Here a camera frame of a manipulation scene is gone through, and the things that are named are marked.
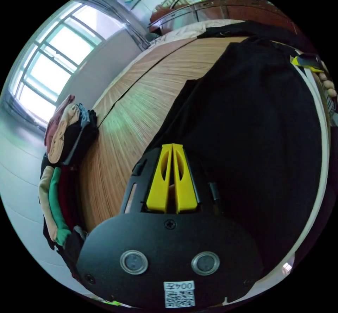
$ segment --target wooden board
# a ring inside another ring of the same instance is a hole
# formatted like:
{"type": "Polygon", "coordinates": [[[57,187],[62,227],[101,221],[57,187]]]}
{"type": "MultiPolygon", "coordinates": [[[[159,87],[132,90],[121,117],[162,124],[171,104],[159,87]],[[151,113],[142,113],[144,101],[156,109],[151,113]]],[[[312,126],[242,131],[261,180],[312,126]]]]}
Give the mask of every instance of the wooden board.
{"type": "Polygon", "coordinates": [[[81,202],[89,231],[119,213],[132,168],[186,80],[205,75],[230,42],[244,39],[197,39],[151,68],[115,103],[80,169],[81,202]]]}
{"type": "Polygon", "coordinates": [[[101,97],[99,102],[94,106],[94,110],[98,116],[98,125],[100,125],[107,116],[111,107],[140,77],[163,58],[195,39],[196,38],[183,39],[159,45],[154,48],[153,51],[147,53],[143,58],[134,63],[131,68],[117,80],[117,82],[114,80],[114,84],[108,87],[104,96],[101,97]]]}

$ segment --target green folded shirt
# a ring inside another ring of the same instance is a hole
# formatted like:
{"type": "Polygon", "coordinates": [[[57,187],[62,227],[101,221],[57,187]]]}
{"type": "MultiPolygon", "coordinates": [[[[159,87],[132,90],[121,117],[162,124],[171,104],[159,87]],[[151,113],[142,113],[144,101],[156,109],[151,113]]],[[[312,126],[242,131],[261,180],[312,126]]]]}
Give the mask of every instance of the green folded shirt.
{"type": "Polygon", "coordinates": [[[49,198],[50,210],[52,212],[52,216],[57,226],[57,237],[55,241],[60,246],[63,246],[67,236],[71,234],[71,231],[69,230],[69,227],[64,221],[61,208],[59,205],[57,185],[60,180],[60,175],[61,175],[61,169],[59,167],[56,167],[54,169],[54,173],[50,181],[48,198],[49,198]]]}

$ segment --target screw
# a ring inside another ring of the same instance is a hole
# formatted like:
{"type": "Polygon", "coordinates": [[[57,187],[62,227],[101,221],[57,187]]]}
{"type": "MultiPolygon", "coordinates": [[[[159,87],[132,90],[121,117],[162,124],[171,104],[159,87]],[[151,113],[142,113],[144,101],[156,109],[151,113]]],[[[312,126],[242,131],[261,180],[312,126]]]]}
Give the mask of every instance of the screw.
{"type": "Polygon", "coordinates": [[[173,230],[176,227],[176,223],[172,219],[168,219],[164,222],[164,227],[168,230],[173,230]]]}
{"type": "Polygon", "coordinates": [[[85,276],[84,276],[84,278],[90,283],[90,284],[95,284],[95,279],[94,279],[94,277],[93,276],[91,276],[90,274],[86,274],[85,276]]]}

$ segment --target qr code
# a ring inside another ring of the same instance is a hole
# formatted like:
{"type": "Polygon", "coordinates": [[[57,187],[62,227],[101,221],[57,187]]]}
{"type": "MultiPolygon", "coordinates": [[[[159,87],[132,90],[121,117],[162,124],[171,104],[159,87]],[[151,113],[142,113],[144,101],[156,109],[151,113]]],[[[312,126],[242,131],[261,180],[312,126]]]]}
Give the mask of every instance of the qr code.
{"type": "Polygon", "coordinates": [[[165,291],[165,307],[180,308],[195,306],[194,291],[165,291]]]}

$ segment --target stack of folded clothes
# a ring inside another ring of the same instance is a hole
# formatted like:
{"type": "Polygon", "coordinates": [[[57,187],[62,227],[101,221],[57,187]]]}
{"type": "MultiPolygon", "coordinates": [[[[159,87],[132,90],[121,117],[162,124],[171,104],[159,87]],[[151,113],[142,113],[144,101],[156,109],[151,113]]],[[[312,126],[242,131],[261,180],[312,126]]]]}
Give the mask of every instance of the stack of folded clothes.
{"type": "Polygon", "coordinates": [[[78,280],[76,261],[86,238],[78,193],[79,166],[99,130],[93,110],[74,104],[69,95],[48,123],[41,164],[39,201],[44,215],[43,234],[78,280]]]}

